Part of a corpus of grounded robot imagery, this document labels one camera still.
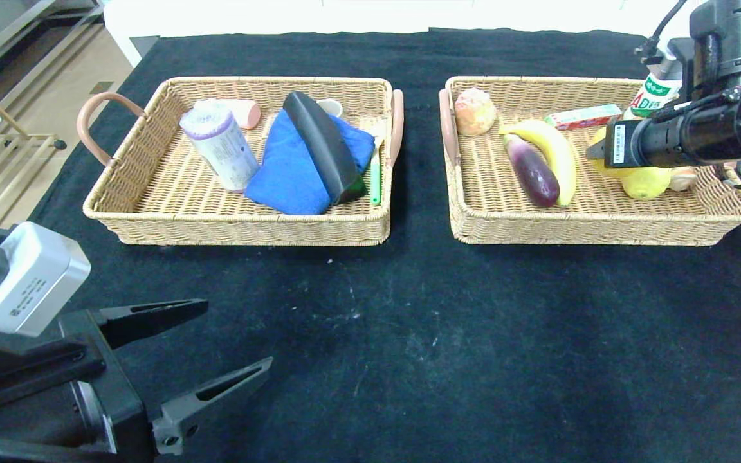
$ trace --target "bottle label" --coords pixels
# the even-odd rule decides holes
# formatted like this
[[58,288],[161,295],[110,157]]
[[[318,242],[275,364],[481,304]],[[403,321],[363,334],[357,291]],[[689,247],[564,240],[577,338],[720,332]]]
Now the bottle label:
[[656,109],[665,106],[679,95],[679,87],[668,87],[648,76],[642,87],[630,102],[630,112],[638,117],[648,117]]

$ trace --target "plastic bottle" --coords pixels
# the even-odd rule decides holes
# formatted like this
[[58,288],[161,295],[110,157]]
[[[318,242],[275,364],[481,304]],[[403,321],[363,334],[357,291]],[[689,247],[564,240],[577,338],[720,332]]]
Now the plastic bottle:
[[661,64],[649,66],[650,74],[625,109],[623,120],[646,118],[679,96],[682,88],[682,66],[666,48],[660,46],[659,49],[664,59]]

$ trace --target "eggplant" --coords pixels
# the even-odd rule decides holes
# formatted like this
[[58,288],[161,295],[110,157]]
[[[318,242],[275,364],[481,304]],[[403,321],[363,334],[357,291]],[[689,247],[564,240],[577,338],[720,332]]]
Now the eggplant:
[[540,208],[554,205],[559,197],[559,181],[545,161],[517,135],[505,135],[505,148],[527,198]]

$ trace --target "toothbrush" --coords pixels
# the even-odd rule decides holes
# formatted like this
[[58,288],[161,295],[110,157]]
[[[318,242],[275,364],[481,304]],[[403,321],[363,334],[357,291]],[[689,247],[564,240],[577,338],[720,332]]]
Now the toothbrush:
[[385,135],[379,134],[379,129],[374,136],[373,158],[370,159],[370,202],[374,206],[382,204],[382,166],[379,161],[379,147],[382,144],[382,140],[385,139]]

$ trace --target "pink basket handle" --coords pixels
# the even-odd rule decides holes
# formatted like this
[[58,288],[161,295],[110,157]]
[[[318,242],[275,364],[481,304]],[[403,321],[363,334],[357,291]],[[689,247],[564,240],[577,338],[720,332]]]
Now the pink basket handle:
[[82,140],[82,144],[90,150],[91,154],[96,156],[99,162],[104,164],[105,167],[108,167],[113,164],[114,159],[112,156],[108,155],[105,150],[101,149],[99,144],[93,140],[91,132],[87,128],[91,121],[93,111],[95,111],[102,102],[106,102],[106,100],[114,100],[115,102],[122,103],[126,108],[130,109],[133,114],[138,115],[138,117],[145,117],[145,111],[142,111],[139,105],[136,105],[136,103],[133,103],[131,100],[127,99],[127,97],[112,91],[105,91],[91,96],[91,98],[85,102],[85,105],[82,106],[82,109],[80,109],[79,117],[76,118],[76,131],[79,133],[79,140]]
[[405,95],[396,89],[393,97],[394,106],[394,129],[390,136],[390,166],[396,163],[399,157],[399,150],[402,149],[402,134],[405,124]]
[[442,144],[451,166],[459,166],[459,141],[456,138],[456,124],[450,112],[450,93],[443,88],[439,91],[439,120],[442,126]]

